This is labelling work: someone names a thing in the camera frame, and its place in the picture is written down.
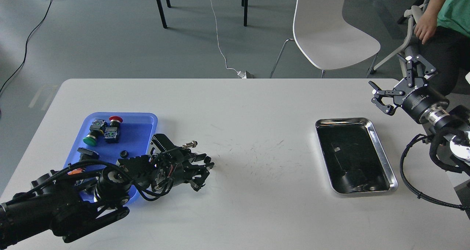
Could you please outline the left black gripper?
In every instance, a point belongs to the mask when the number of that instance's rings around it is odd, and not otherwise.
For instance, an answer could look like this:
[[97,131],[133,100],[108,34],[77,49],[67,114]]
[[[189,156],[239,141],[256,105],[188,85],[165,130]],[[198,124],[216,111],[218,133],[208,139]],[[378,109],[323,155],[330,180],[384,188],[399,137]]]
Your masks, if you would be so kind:
[[206,153],[192,153],[189,149],[151,149],[149,154],[149,161],[156,168],[151,193],[169,193],[171,188],[180,184],[190,184],[198,192],[215,165]]

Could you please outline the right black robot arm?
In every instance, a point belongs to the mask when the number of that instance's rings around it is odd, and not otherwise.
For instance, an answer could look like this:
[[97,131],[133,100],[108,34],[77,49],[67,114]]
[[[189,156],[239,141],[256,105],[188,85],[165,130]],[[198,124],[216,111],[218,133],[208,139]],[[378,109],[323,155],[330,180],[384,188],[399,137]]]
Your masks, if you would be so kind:
[[[374,97],[371,101],[385,114],[392,116],[397,107],[402,108],[416,123],[431,125],[429,155],[433,163],[452,173],[469,173],[469,109],[463,105],[447,112],[449,101],[429,86],[426,76],[436,74],[436,68],[423,56],[407,58],[406,76],[392,90],[382,90],[369,81]],[[443,163],[437,148],[448,142],[455,165]]]

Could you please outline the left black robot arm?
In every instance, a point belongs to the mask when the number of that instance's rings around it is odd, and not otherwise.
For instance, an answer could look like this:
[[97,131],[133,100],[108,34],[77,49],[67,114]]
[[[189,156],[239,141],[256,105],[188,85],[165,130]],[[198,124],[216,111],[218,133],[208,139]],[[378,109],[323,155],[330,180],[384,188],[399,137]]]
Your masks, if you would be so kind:
[[205,153],[175,148],[116,164],[89,159],[52,170],[1,204],[1,249],[47,230],[71,243],[125,218],[131,187],[148,201],[183,183],[198,191],[213,166]]

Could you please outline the person's hand on armrest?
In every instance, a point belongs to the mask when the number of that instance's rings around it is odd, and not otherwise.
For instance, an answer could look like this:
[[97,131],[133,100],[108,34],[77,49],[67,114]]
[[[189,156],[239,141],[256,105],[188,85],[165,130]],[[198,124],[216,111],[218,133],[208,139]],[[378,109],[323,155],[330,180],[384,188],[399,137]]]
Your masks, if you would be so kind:
[[422,44],[426,44],[434,36],[437,28],[437,16],[436,12],[426,11],[417,22],[414,33]]

